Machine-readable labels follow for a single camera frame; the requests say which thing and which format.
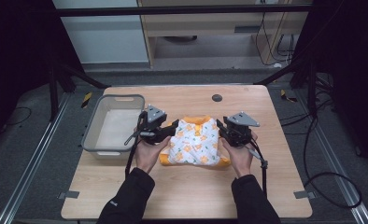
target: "black sleeve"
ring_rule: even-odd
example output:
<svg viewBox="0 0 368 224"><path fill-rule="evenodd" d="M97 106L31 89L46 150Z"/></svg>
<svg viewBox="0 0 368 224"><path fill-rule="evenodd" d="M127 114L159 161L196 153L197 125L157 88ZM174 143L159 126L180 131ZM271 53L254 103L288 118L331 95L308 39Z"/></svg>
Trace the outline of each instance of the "black sleeve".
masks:
<svg viewBox="0 0 368 224"><path fill-rule="evenodd" d="M134 168L123 181L117 195L105 205L97 223L139 223L154 186L151 176Z"/></svg>
<svg viewBox="0 0 368 224"><path fill-rule="evenodd" d="M238 223L280 223L274 207L262 192L254 175L244 175L232 183Z"/></svg>

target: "white cabinet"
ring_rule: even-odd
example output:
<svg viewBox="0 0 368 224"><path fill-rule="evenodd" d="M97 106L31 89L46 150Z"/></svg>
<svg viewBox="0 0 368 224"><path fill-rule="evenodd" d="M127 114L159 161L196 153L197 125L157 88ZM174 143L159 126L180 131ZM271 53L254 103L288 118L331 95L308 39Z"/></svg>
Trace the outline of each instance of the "white cabinet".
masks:
<svg viewBox="0 0 368 224"><path fill-rule="evenodd" d="M135 0L53 0L56 8L137 7ZM82 64L148 63L139 16L62 17Z"/></svg>

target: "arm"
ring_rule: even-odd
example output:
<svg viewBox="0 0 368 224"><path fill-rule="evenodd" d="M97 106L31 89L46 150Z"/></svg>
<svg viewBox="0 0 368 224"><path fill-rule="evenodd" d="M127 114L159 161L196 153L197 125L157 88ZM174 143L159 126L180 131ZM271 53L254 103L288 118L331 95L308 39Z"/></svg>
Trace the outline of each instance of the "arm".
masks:
<svg viewBox="0 0 368 224"><path fill-rule="evenodd" d="M117 195L106 203L97 223L139 223L154 186L151 176L134 168Z"/></svg>
<svg viewBox="0 0 368 224"><path fill-rule="evenodd" d="M149 172L155 165L159 152L167 146L170 137L152 146L139 142L134 154L136 168L123 181L117 195L108 201L100 214L98 224L139 223L146 210L147 201L155 182Z"/></svg>
<svg viewBox="0 0 368 224"><path fill-rule="evenodd" d="M244 175L232 183L238 223L280 223L254 175Z"/></svg>
<svg viewBox="0 0 368 224"><path fill-rule="evenodd" d="M251 133L254 140L257 135ZM239 223L280 223L274 207L268 202L254 175L250 172L253 156L244 148L231 147L221 138L222 145L230 154L237 178L232 183Z"/></svg>

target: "printed fabric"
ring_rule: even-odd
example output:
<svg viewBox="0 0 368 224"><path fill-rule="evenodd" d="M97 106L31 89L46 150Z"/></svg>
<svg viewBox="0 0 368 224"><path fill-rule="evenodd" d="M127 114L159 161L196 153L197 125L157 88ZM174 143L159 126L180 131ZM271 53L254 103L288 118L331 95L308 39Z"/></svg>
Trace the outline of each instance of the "printed fabric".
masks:
<svg viewBox="0 0 368 224"><path fill-rule="evenodd" d="M170 140L170 148L160 154L162 165L189 163L194 165L226 166L230 160L218 151L219 128L217 122L204 117L185 117Z"/></svg>

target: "wooden table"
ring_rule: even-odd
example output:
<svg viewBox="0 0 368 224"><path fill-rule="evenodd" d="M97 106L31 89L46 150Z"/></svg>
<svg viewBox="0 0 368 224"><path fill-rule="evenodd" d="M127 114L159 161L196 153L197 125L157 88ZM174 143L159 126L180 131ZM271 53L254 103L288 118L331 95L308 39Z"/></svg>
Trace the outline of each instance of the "wooden table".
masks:
<svg viewBox="0 0 368 224"><path fill-rule="evenodd" d="M184 116L210 115L222 121L244 111L261 127L252 128L259 136L262 155L269 161L268 199L280 217L310 217L307 198L296 199L294 191L304 190L280 127L268 90L264 86L142 86L108 88L105 94L141 94L167 114L167 123ZM221 102L212 96L220 94ZM219 150L228 155L219 144ZM83 151L70 190L79 191L77 199L66 198L62 216L66 219L96 219L124 180L126 161L97 160ZM262 182L260 162L254 159L252 173ZM159 218L236 218L231 192L235 178L232 166L225 168L193 165L161 166L150 175L156 182L144 219Z"/></svg>

